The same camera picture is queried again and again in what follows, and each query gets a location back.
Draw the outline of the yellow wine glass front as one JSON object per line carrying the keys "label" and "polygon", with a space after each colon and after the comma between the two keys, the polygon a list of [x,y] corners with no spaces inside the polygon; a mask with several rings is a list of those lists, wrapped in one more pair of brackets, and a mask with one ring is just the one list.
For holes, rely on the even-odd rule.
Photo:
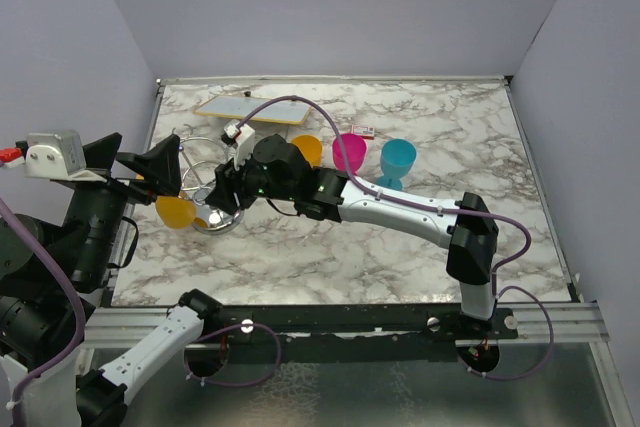
{"label": "yellow wine glass front", "polygon": [[323,159],[322,142],[312,135],[299,135],[291,140],[311,167],[319,167]]}

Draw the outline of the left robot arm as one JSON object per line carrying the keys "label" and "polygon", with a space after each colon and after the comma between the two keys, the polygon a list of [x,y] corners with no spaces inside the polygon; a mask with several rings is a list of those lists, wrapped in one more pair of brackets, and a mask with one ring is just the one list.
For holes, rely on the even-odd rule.
{"label": "left robot arm", "polygon": [[168,360],[220,332],[220,304],[192,290],[133,348],[76,375],[94,312],[86,297],[106,283],[127,206],[177,198],[181,189],[178,136],[143,154],[122,152],[121,141],[118,133],[89,144],[75,131],[35,133],[1,155],[3,167],[73,192],[59,225],[1,211],[1,366],[17,426],[118,426]]}

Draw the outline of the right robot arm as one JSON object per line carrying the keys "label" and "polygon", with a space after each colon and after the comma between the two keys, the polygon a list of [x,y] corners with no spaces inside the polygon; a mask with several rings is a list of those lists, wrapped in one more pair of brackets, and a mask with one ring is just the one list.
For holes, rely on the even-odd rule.
{"label": "right robot arm", "polygon": [[288,201],[308,219],[377,225],[424,239],[448,252],[446,271],[460,286],[461,330],[481,338],[494,328],[499,229],[481,197],[434,199],[371,185],[346,170],[311,166],[278,134],[255,146],[242,134],[230,143],[236,153],[216,168],[202,204],[235,217],[257,199]]}

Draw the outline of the blue plastic wine glass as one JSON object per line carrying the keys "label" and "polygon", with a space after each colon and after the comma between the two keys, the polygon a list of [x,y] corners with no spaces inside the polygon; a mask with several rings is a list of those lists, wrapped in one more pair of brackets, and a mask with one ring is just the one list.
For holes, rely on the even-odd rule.
{"label": "blue plastic wine glass", "polygon": [[398,138],[387,141],[381,149],[382,175],[376,180],[376,184],[402,191],[402,179],[410,172],[416,157],[416,148],[409,141]]}

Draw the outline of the yellow wine glass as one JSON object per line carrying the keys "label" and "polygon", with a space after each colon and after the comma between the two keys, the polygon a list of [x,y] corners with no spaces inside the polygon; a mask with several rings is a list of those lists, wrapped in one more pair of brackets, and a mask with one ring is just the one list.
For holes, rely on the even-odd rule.
{"label": "yellow wine glass", "polygon": [[206,222],[197,214],[194,202],[182,197],[159,196],[155,201],[156,212],[163,223],[171,229],[188,226],[206,228]]}
{"label": "yellow wine glass", "polygon": [[299,135],[291,140],[311,167],[319,167],[323,159],[322,142],[312,135]]}

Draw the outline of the pink plastic wine glass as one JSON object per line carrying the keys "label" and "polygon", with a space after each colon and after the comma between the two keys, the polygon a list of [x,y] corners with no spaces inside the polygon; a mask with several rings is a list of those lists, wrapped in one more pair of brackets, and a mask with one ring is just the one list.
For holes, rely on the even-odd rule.
{"label": "pink plastic wine glass", "polygon": [[334,165],[338,170],[345,171],[345,159],[347,159],[351,172],[356,174],[364,163],[367,153],[367,144],[362,137],[353,133],[342,134],[340,138],[344,144],[346,156],[343,156],[340,142],[338,138],[335,138],[332,143]]}

